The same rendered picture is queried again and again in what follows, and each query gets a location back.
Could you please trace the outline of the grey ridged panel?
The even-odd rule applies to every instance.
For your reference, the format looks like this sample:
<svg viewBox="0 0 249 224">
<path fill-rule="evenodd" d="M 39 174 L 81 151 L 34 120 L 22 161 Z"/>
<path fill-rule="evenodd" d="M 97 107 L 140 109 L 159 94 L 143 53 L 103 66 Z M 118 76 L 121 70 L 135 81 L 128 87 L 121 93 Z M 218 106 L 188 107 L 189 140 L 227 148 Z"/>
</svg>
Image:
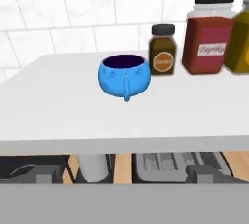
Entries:
<svg viewBox="0 0 249 224">
<path fill-rule="evenodd" d="M 187 165 L 211 165 L 224 175 L 231 168 L 221 152 L 137 153 L 132 155 L 133 181 L 184 183 Z"/>
</svg>

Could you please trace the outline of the yellow oil bottle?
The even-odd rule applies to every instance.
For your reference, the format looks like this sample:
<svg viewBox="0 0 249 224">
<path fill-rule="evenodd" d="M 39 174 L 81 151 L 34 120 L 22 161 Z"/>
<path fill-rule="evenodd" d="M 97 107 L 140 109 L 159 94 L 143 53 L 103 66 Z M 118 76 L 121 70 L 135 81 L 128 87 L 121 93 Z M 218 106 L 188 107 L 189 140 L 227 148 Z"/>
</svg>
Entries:
<svg viewBox="0 0 249 224">
<path fill-rule="evenodd" d="M 233 29 L 224 65 L 233 73 L 249 73 L 249 0 L 233 17 Z"/>
</svg>

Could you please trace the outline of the small brown spice jar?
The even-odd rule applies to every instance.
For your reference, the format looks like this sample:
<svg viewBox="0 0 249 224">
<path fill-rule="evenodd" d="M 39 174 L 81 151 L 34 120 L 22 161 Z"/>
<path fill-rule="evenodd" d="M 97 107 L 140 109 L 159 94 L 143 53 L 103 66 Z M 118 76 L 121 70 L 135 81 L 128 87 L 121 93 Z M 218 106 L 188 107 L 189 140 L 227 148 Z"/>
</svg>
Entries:
<svg viewBox="0 0 249 224">
<path fill-rule="evenodd" d="M 177 45 L 174 40 L 174 24 L 154 24 L 149 41 L 149 65 L 154 76 L 174 73 Z"/>
</svg>

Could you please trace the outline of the red paprika jar black lid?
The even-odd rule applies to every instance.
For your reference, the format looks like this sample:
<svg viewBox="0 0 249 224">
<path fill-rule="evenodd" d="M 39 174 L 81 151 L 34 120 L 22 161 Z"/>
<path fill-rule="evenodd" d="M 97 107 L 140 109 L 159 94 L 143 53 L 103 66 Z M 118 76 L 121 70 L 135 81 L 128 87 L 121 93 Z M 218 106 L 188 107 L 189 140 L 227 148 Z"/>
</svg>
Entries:
<svg viewBox="0 0 249 224">
<path fill-rule="evenodd" d="M 219 73 L 233 27 L 234 0 L 195 0 L 187 13 L 182 64 L 193 75 Z"/>
</svg>

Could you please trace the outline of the black box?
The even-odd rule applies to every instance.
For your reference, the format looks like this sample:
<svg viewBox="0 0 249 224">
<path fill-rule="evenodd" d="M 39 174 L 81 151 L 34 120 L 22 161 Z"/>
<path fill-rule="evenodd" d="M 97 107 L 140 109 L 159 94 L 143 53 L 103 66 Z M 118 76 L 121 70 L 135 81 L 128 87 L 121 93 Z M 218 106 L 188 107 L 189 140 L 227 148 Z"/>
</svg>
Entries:
<svg viewBox="0 0 249 224">
<path fill-rule="evenodd" d="M 60 165 L 65 170 L 68 160 L 68 155 L 0 156 L 0 180 L 9 179 L 16 169 L 29 165 Z"/>
</svg>

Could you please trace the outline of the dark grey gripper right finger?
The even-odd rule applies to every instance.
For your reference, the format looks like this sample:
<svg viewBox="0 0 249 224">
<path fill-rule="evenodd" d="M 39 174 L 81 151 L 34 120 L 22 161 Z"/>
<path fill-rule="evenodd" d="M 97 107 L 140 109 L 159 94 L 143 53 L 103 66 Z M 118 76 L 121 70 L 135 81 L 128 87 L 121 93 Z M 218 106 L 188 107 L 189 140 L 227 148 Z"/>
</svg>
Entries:
<svg viewBox="0 0 249 224">
<path fill-rule="evenodd" d="M 224 175 L 210 165 L 187 165 L 186 174 L 188 183 L 196 184 L 238 184 L 244 180 Z"/>
</svg>

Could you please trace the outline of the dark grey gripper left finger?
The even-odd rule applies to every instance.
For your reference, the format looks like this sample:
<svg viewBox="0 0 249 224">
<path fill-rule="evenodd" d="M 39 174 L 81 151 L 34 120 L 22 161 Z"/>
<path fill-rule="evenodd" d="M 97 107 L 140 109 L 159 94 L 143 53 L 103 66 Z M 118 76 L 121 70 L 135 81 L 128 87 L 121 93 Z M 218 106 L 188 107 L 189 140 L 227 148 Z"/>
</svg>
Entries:
<svg viewBox="0 0 249 224">
<path fill-rule="evenodd" d="M 62 182 L 60 165 L 25 165 L 15 169 L 0 184 L 55 184 Z"/>
</svg>

